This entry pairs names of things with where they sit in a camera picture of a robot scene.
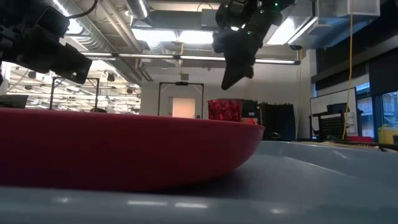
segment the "red bowl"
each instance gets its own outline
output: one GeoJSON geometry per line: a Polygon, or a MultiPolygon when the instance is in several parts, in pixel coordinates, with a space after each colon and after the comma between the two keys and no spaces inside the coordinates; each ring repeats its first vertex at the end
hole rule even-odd
{"type": "Polygon", "coordinates": [[[138,191],[231,172],[260,125],[141,115],[0,110],[0,185],[138,191]]]}

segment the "doorway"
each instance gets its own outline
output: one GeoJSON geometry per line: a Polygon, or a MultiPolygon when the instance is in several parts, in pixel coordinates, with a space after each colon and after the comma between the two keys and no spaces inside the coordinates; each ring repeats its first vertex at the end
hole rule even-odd
{"type": "Polygon", "coordinates": [[[194,118],[195,99],[193,98],[172,98],[172,116],[174,118],[194,118]]]}

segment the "ceiling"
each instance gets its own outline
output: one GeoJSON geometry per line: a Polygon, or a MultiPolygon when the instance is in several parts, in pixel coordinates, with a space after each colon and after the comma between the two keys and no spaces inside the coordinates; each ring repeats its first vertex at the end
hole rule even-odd
{"type": "MultiPolygon", "coordinates": [[[[93,0],[48,0],[52,2],[64,15],[78,14],[88,10],[93,0]]],[[[61,43],[68,43],[81,52],[117,52],[117,53],[150,53],[150,54],[180,54],[197,56],[217,56],[210,43],[206,44],[181,44],[175,41],[159,42],[160,45],[153,46],[147,40],[139,40],[139,37],[131,29],[149,29],[143,26],[152,24],[157,26],[174,26],[171,32],[178,37],[182,36],[185,30],[208,29],[203,28],[201,23],[211,24],[214,22],[214,13],[221,2],[224,0],[148,0],[150,7],[149,16],[142,20],[132,20],[127,9],[126,0],[99,0],[95,10],[87,15],[71,21],[69,31],[61,43]]],[[[309,21],[312,13],[311,1],[298,0],[302,4],[295,7],[288,7],[282,11],[284,19],[293,16],[294,29],[297,26],[309,21]]],[[[297,51],[292,50],[288,45],[264,45],[259,49],[257,58],[275,58],[286,60],[297,60],[297,51]]],[[[100,91],[98,107],[115,110],[117,113],[130,113],[132,110],[139,109],[141,91],[139,85],[143,82],[159,82],[178,80],[179,71],[193,71],[195,80],[198,82],[202,78],[202,70],[206,70],[207,75],[203,78],[211,78],[211,73],[223,73],[224,62],[209,62],[200,60],[149,60],[134,58],[109,58],[111,60],[95,61],[89,72],[90,78],[100,79],[100,91]],[[114,74],[115,81],[107,80],[108,74],[114,74]]],[[[37,78],[27,78],[26,69],[13,66],[11,70],[11,90],[9,93],[30,94],[28,107],[48,108],[49,95],[51,91],[52,77],[54,74],[38,74],[37,78]]],[[[76,86],[67,80],[55,89],[54,105],[60,110],[85,110],[94,107],[95,83],[87,81],[84,85],[76,86]]]]}

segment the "white wall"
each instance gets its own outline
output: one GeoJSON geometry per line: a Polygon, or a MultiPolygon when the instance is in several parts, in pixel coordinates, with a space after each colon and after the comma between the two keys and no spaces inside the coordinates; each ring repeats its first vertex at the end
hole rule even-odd
{"type": "Polygon", "coordinates": [[[310,119],[311,106],[310,99],[313,97],[313,85],[311,84],[311,77],[317,74],[317,57],[315,50],[308,50],[307,56],[301,62],[301,82],[300,86],[300,101],[299,101],[299,122],[298,122],[298,137],[310,137],[310,119]]]}
{"type": "MultiPolygon", "coordinates": [[[[352,79],[351,88],[365,84],[367,82],[369,82],[369,74],[362,75],[358,78],[352,79]]],[[[318,90],[318,96],[323,96],[325,94],[334,93],[337,91],[347,90],[347,89],[348,89],[348,81],[345,81],[343,83],[339,83],[337,85],[324,88],[322,90],[318,90]]]]}
{"type": "MultiPolygon", "coordinates": [[[[204,109],[203,117],[208,118],[207,101],[218,98],[244,98],[268,103],[291,103],[294,105],[296,115],[299,115],[298,136],[309,138],[310,98],[312,97],[310,77],[316,74],[315,51],[308,51],[302,60],[301,82],[300,66],[294,65],[266,65],[254,66],[254,78],[245,78],[227,91],[221,89],[224,69],[212,68],[183,68],[184,73],[190,74],[189,82],[204,83],[204,109]]],[[[180,80],[179,69],[170,68],[161,70],[149,68],[149,74],[156,81],[142,84],[140,114],[157,115],[157,99],[159,82],[176,82],[180,80]]],[[[195,89],[185,86],[171,85],[162,92],[161,111],[167,111],[168,97],[195,98],[200,95],[195,89]]]]}
{"type": "MultiPolygon", "coordinates": [[[[141,94],[140,114],[157,115],[159,96],[159,83],[143,83],[141,94]]],[[[194,98],[195,113],[201,114],[201,94],[191,86],[175,86],[170,85],[160,95],[160,115],[167,115],[167,102],[170,97],[174,98],[194,98]]],[[[203,96],[203,118],[208,119],[208,100],[218,98],[244,98],[244,88],[241,85],[232,87],[228,91],[223,91],[220,86],[214,84],[205,84],[205,94],[203,96]]]]}

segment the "gray table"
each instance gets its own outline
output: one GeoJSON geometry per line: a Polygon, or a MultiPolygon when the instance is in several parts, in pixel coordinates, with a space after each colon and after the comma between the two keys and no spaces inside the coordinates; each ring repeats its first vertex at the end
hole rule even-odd
{"type": "Polygon", "coordinates": [[[0,223],[397,223],[398,155],[262,142],[217,179],[151,194],[0,187],[0,223]]]}

